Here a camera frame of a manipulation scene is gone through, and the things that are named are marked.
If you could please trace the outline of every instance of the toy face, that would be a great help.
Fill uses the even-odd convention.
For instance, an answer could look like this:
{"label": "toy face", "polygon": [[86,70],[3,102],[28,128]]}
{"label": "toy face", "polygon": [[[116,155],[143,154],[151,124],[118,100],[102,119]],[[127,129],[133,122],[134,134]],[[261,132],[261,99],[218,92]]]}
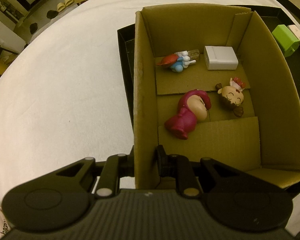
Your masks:
{"label": "toy face", "polygon": [[207,118],[207,109],[201,97],[197,95],[190,96],[187,105],[197,117],[198,122],[203,122]]}
{"label": "toy face", "polygon": [[218,90],[224,98],[227,98],[232,104],[240,106],[243,102],[243,93],[232,86],[226,86]]}

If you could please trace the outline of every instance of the toy figurine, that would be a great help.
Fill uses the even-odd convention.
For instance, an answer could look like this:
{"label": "toy figurine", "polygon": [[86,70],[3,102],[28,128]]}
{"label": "toy figurine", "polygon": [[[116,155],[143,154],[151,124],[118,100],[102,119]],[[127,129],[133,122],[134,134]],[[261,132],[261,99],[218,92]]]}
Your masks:
{"label": "toy figurine", "polygon": [[176,52],[175,54],[165,56],[157,66],[169,67],[173,72],[181,72],[189,65],[195,64],[199,55],[200,52],[198,49]]}
{"label": "toy figurine", "polygon": [[241,117],[243,115],[243,93],[246,84],[240,78],[230,78],[230,86],[222,87],[221,83],[216,85],[219,100],[221,104],[233,111],[234,115]]}
{"label": "toy figurine", "polygon": [[207,111],[211,108],[207,92],[191,90],[179,100],[178,113],[164,123],[165,128],[175,137],[187,140],[188,133],[195,129],[197,122],[207,118]]}

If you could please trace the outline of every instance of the white screw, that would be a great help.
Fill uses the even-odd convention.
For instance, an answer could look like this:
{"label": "white screw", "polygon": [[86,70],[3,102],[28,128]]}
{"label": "white screw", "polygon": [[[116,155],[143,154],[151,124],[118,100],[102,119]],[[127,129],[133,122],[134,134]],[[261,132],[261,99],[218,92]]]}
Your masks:
{"label": "white screw", "polygon": [[102,187],[98,189],[96,193],[100,197],[108,197],[112,194],[112,190],[107,187]]}

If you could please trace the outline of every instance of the slipper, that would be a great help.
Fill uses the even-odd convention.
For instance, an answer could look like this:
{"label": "slipper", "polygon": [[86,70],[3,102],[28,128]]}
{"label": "slipper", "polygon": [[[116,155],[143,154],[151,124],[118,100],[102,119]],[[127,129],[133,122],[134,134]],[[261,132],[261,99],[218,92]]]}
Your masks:
{"label": "slipper", "polygon": [[62,3],[62,2],[58,3],[58,5],[57,5],[58,12],[61,12],[65,8],[66,8],[66,5],[64,3]]}
{"label": "slipper", "polygon": [[72,4],[74,2],[74,0],[65,0],[65,5],[69,6],[70,4]]}

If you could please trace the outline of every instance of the black tray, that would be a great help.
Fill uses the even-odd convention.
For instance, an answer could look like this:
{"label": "black tray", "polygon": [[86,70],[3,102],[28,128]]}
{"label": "black tray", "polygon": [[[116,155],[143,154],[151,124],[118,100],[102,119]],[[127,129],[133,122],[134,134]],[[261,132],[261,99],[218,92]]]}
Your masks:
{"label": "black tray", "polygon": [[[272,32],[277,25],[291,25],[293,21],[281,8],[259,5],[236,5],[251,8],[256,11]],[[129,25],[118,30],[119,52],[123,80],[127,95],[130,118],[133,126],[133,68],[134,68],[134,38],[135,25]],[[290,57],[286,58],[300,98],[300,47]],[[292,196],[300,192],[300,182],[287,189]]]}

